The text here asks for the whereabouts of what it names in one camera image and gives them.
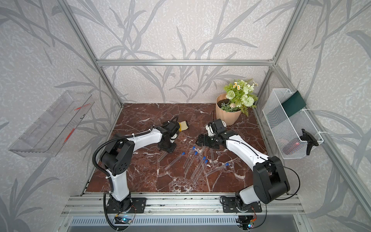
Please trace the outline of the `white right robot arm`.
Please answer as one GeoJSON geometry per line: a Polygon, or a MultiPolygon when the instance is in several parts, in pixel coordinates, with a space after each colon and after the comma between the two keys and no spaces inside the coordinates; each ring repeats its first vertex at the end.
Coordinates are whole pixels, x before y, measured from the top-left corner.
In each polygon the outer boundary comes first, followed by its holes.
{"type": "Polygon", "coordinates": [[[253,171],[253,185],[236,193],[236,204],[268,204],[290,191],[282,161],[269,157],[249,145],[237,132],[229,130],[221,119],[205,126],[207,133],[198,136],[196,145],[219,149],[221,146],[237,155],[253,171]]]}

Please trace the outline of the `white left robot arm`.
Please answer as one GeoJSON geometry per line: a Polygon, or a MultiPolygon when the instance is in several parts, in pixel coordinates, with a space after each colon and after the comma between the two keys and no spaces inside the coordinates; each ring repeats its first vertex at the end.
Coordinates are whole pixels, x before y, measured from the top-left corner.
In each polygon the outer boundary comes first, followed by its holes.
{"type": "Polygon", "coordinates": [[[174,117],[162,125],[153,126],[137,134],[116,134],[97,148],[93,153],[93,164],[109,179],[113,199],[119,203],[130,199],[126,171],[135,151],[152,144],[167,153],[175,150],[175,139],[180,132],[189,128],[187,121],[177,120],[178,117],[174,117]]]}

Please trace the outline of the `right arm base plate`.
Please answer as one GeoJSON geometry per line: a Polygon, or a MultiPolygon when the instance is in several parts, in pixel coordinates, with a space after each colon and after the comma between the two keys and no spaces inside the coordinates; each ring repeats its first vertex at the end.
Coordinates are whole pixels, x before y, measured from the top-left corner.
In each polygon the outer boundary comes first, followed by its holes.
{"type": "Polygon", "coordinates": [[[262,207],[260,202],[245,204],[236,197],[221,196],[219,198],[224,213],[261,213],[262,207]]]}

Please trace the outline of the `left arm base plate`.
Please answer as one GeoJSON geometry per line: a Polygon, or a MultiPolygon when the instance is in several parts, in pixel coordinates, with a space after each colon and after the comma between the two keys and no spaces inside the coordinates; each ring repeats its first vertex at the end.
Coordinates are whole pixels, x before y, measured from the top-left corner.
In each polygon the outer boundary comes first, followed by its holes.
{"type": "Polygon", "coordinates": [[[145,211],[146,200],[146,198],[126,198],[119,202],[115,198],[110,197],[106,205],[106,211],[108,214],[142,214],[145,211]]]}

